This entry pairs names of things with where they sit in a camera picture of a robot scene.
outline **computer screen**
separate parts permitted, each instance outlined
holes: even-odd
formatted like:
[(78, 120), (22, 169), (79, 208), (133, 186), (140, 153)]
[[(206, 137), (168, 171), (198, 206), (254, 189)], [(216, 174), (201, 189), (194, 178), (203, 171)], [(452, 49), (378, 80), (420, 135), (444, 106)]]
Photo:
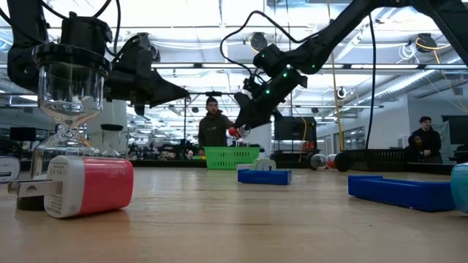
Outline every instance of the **computer screen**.
[(301, 117), (283, 116), (280, 120), (275, 121), (274, 139), (315, 141), (317, 122), (314, 117), (304, 117), (303, 119)]

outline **desk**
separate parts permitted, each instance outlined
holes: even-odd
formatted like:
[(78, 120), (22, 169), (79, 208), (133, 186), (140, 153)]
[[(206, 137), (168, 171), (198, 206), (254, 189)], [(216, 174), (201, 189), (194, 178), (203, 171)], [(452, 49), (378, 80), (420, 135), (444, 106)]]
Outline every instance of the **desk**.
[(291, 186), (262, 186), (238, 184), (233, 171), (135, 171), (129, 207), (69, 220), (16, 211), (15, 197), (1, 185), (0, 262), (465, 263), (468, 257), (468, 216), (349, 197), (345, 174), (293, 170)]

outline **red ball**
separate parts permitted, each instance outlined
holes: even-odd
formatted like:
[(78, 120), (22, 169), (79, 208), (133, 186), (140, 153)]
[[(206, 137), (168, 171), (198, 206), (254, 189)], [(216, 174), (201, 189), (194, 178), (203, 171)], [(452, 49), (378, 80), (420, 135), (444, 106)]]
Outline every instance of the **red ball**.
[(229, 135), (237, 136), (238, 135), (237, 129), (235, 129), (234, 127), (230, 127), (229, 128)]

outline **hourglass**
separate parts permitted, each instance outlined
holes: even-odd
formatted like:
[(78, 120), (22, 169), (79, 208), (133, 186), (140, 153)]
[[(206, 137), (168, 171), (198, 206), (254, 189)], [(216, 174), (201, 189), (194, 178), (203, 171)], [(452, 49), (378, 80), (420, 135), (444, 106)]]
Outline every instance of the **hourglass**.
[(34, 149), (31, 177), (45, 172), (44, 161), (55, 156), (99, 155), (99, 150), (80, 135), (78, 127), (101, 113), (106, 74), (105, 70), (73, 63), (39, 65), (37, 104), (60, 127)]
[(114, 146), (120, 145), (120, 133), (124, 129), (122, 125), (101, 124), (102, 143), (107, 147), (102, 157), (120, 158), (121, 154), (114, 149)]

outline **wooden table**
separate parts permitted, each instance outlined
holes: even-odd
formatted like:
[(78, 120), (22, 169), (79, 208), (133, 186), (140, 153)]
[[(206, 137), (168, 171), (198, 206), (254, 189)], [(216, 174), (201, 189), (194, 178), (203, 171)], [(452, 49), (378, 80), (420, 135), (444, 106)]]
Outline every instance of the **wooden table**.
[(294, 170), (291, 186), (262, 186), (232, 171), (135, 171), (129, 207), (68, 220), (15, 210), (0, 186), (0, 262), (467, 262), (468, 216), (349, 197), (345, 174)]

